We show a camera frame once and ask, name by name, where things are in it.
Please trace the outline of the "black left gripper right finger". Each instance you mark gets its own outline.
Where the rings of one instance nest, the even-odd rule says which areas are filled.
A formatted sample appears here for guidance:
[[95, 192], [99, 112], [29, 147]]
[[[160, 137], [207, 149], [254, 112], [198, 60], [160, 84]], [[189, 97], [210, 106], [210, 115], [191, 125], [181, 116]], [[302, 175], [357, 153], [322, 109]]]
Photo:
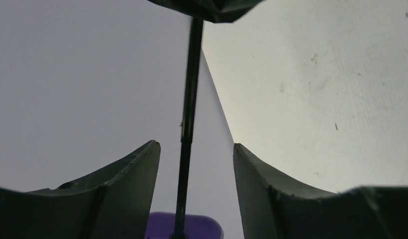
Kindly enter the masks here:
[[408, 187], [315, 188], [233, 147], [247, 239], [408, 239]]

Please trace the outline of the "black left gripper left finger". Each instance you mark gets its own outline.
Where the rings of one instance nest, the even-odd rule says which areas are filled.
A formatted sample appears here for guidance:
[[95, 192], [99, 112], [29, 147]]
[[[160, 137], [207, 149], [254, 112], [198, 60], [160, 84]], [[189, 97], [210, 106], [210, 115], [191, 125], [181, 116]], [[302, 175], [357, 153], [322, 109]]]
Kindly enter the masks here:
[[144, 238], [160, 152], [151, 140], [56, 189], [0, 188], [0, 239]]

